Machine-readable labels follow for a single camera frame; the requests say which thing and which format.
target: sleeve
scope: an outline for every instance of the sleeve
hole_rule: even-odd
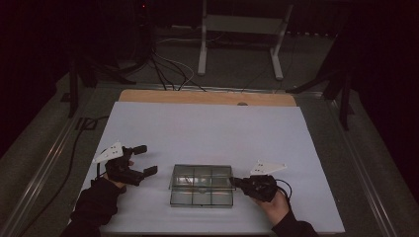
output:
[[[297,221],[291,210],[272,230],[279,237],[318,237],[311,224]]]
[[[80,194],[71,222],[61,233],[61,237],[100,237],[99,227],[106,225],[118,212],[117,200],[121,190],[112,182],[101,178],[90,189]]]

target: white tag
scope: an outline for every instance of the white tag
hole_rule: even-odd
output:
[[[93,163],[100,163],[103,161],[112,160],[118,157],[122,157],[123,155],[123,146],[120,142],[116,142],[114,145],[102,152],[100,156],[93,159]]]
[[[258,160],[258,163],[250,171],[251,175],[268,175],[276,171],[287,169],[286,164],[277,164]]]

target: human hand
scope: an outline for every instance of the human hand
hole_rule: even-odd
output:
[[[128,163],[128,165],[129,166],[132,166],[133,165],[133,161],[128,161],[129,163]],[[109,180],[110,182],[112,182],[115,186],[117,186],[118,188],[120,188],[120,189],[122,189],[123,187],[125,187],[126,186],[126,184],[124,184],[124,183],[121,183],[121,182],[117,182],[117,181],[113,181],[113,180],[110,180],[109,179],[109,177],[108,177],[108,174],[107,173],[105,173],[104,174],[104,178],[106,179],[106,180]]]
[[[283,193],[277,191],[271,202],[252,198],[265,211],[269,220],[277,225],[290,211],[287,199]]]

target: metal rail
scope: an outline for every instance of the metal rail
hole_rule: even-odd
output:
[[[354,170],[358,176],[358,179],[360,180],[361,187],[363,188],[367,201],[371,206],[371,210],[376,217],[377,224],[381,230],[382,236],[397,237],[397,232],[395,231],[395,228],[390,220],[390,217],[388,216],[387,211],[385,210],[381,198],[376,188],[374,187],[373,181],[368,174],[364,161],[361,155],[358,153],[351,137],[348,135],[347,131],[343,129],[339,121],[339,107],[336,104],[336,101],[328,102],[327,106],[331,116],[333,117],[333,123],[336,126],[336,130],[339,131],[342,140],[346,144],[346,151],[349,154],[350,161],[354,166]]]
[[[40,164],[38,170],[33,175],[17,205],[1,229],[0,236],[14,237],[20,234],[23,224],[26,222],[28,214],[31,211],[35,201],[37,200],[46,179],[51,173],[56,161],[59,159],[59,156],[68,140],[71,130],[75,127],[76,122],[83,114],[84,108],[87,105],[87,101],[90,100],[93,94],[93,90],[84,89],[83,94],[84,98],[82,98],[83,102],[81,103],[81,106],[75,115],[67,120],[55,142],[49,149],[48,154],[43,158],[43,161]]]

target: wrist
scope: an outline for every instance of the wrist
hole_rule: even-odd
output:
[[[104,175],[104,178],[107,180],[107,181],[109,181],[109,182],[111,182],[112,184],[114,184],[117,188],[119,188],[119,189],[122,189],[126,184],[124,184],[124,183],[121,183],[121,182],[117,182],[117,181],[113,181],[113,180],[110,180],[109,179],[109,177],[108,177],[108,174],[105,174]]]
[[[269,220],[273,225],[280,223],[289,211],[267,211]]]

